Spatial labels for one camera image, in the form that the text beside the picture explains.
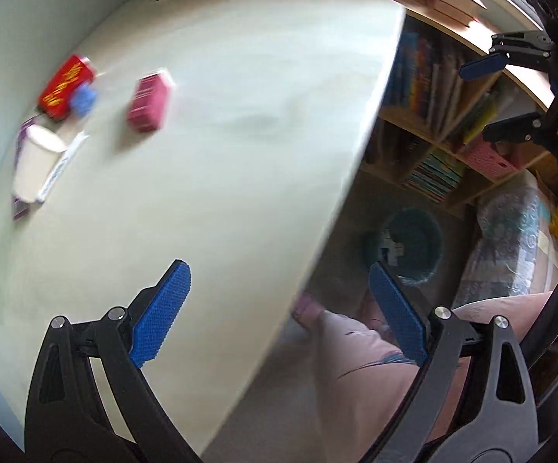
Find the grey cardboard trash piece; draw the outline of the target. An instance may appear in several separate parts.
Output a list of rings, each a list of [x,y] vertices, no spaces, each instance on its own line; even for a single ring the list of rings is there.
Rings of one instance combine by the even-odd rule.
[[[389,264],[390,267],[398,267],[399,260],[404,256],[404,244],[396,242],[390,231],[384,230],[380,240],[380,253],[386,264]]]

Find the left leg pink trousers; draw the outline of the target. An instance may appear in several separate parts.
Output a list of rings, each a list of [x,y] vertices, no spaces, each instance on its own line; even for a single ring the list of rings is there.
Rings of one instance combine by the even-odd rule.
[[[392,419],[419,367],[381,314],[363,322],[323,311],[314,328],[317,411],[328,462],[357,462]]]

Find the white round desk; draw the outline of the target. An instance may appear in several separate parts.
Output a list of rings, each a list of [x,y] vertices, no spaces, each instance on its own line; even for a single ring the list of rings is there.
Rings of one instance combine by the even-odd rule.
[[[360,166],[404,6],[392,0],[129,0],[75,47],[98,70],[88,140],[47,202],[11,218],[14,138],[63,58],[0,0],[0,425],[22,436],[48,321],[127,302],[172,260],[192,292],[145,369],[204,450],[307,282]],[[163,126],[126,121],[166,68]]]

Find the right leg pink trousers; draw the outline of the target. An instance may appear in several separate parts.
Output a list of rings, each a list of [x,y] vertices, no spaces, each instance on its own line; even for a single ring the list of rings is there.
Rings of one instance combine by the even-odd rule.
[[[536,318],[548,302],[551,292],[508,296],[467,303],[455,309],[455,315],[462,320],[488,323],[500,314],[510,321],[519,341],[527,335]],[[361,345],[364,352],[364,366],[407,364],[415,366],[415,361],[406,357],[395,344],[390,327],[375,302],[372,293],[367,291],[361,305],[361,322],[365,324],[367,341]]]

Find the red yellow box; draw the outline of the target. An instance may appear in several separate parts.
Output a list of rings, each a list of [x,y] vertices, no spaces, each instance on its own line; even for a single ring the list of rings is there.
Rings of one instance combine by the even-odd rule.
[[[82,84],[95,81],[96,69],[87,56],[72,54],[48,81],[37,99],[37,110],[53,121],[65,120],[73,92]]]

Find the blue plastic bag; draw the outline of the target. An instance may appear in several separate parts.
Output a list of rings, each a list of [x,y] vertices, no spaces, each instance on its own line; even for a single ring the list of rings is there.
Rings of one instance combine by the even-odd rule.
[[[97,91],[89,83],[83,83],[77,87],[70,98],[70,109],[77,118],[88,116],[93,110],[97,100]]]

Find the leg pink trousers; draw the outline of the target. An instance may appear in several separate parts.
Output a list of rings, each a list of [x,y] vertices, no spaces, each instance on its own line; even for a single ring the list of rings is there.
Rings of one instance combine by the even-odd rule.
[[[363,322],[323,311],[314,328],[317,411],[328,462],[357,462],[392,419],[419,367],[381,314]]]
[[[455,315],[462,320],[488,323],[500,314],[510,321],[519,341],[527,335],[536,318],[548,302],[551,292],[508,296],[467,303],[455,309]],[[415,366],[415,361],[406,357],[395,344],[390,327],[375,302],[372,293],[367,291],[361,305],[361,322],[365,324],[367,341],[361,345],[364,352],[364,366],[407,364]]]

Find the left pink shoe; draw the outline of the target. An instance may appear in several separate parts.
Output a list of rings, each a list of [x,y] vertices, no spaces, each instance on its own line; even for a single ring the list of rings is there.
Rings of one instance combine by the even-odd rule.
[[[293,305],[292,317],[303,328],[312,329],[325,307],[310,294],[301,294]]]

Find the patterned bed mattress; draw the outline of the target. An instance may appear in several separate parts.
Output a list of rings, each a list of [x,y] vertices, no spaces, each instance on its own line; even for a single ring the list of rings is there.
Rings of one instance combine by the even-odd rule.
[[[553,193],[525,169],[477,200],[480,236],[453,306],[547,293],[558,282],[558,238],[550,232]]]

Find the magenta small box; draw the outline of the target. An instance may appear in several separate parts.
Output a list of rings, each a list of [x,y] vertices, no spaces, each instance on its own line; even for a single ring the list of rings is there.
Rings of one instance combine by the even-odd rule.
[[[126,114],[128,125],[142,134],[159,130],[164,124],[174,88],[176,84],[166,68],[140,78]]]

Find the pink plastic basket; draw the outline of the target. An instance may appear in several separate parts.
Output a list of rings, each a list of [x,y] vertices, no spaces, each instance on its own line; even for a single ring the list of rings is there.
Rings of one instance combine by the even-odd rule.
[[[490,181],[498,181],[517,172],[511,160],[501,155],[495,145],[481,135],[459,150],[463,162]]]

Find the purple toothbrush package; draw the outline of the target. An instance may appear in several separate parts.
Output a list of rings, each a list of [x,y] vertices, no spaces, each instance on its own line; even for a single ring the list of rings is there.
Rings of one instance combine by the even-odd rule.
[[[35,203],[52,162],[50,144],[52,133],[37,121],[37,116],[25,120],[15,142],[12,220],[25,216]]]

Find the stack of teal books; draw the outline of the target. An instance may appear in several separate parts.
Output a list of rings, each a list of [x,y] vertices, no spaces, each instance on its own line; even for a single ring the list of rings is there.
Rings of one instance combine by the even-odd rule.
[[[404,187],[443,203],[463,179],[465,165],[441,149],[432,150],[404,180]]]

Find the white paper cup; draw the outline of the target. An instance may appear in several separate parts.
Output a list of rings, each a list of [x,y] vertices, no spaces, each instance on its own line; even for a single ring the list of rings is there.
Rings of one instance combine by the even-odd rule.
[[[29,125],[14,171],[13,196],[22,202],[34,203],[38,190],[67,148],[53,131],[36,123]]]

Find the white toothpaste tube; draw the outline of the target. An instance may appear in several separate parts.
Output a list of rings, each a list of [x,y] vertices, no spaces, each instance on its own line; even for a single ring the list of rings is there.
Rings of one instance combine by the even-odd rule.
[[[66,169],[68,164],[72,161],[78,150],[81,148],[85,140],[88,139],[88,133],[86,131],[79,132],[69,144],[68,148],[63,152],[61,157],[58,159],[52,171],[49,172],[48,177],[44,184],[42,184],[41,189],[38,190],[35,202],[38,204],[43,204],[48,199],[48,196],[53,189],[56,182],[59,180],[63,171]]]

